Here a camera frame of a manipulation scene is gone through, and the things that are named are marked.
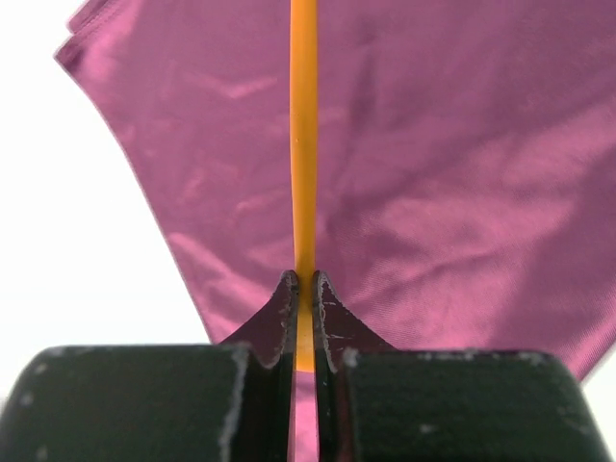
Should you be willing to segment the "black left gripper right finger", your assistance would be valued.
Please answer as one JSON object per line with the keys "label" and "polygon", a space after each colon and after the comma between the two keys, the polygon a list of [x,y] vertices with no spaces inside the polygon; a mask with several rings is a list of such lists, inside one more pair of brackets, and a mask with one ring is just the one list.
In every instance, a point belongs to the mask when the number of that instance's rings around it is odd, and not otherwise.
{"label": "black left gripper right finger", "polygon": [[533,350],[402,350],[313,278],[322,461],[606,461],[564,364]]}

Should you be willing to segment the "purple satin napkin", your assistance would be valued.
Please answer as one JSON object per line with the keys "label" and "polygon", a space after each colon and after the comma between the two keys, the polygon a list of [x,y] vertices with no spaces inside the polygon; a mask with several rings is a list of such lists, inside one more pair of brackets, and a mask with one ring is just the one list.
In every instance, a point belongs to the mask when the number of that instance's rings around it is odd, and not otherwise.
{"label": "purple satin napkin", "polygon": [[[89,1],[57,51],[214,342],[293,260],[286,1]],[[615,5],[322,1],[317,264],[400,349],[615,345]]]}

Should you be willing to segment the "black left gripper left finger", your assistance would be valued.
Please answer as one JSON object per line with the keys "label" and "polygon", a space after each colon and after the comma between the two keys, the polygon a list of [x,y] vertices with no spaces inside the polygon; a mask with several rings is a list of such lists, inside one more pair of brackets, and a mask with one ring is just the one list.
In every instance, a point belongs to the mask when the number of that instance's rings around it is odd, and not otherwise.
{"label": "black left gripper left finger", "polygon": [[1,412],[5,461],[290,461],[299,284],[217,345],[52,346]]}

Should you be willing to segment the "orange plastic spoon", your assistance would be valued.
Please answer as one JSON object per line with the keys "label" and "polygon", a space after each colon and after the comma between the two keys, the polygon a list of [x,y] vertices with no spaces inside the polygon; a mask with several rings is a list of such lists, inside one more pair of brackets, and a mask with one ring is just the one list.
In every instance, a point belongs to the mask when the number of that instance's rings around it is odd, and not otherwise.
{"label": "orange plastic spoon", "polygon": [[316,268],[318,3],[290,2],[289,136],[293,243],[299,282],[295,369],[315,370],[312,278]]}

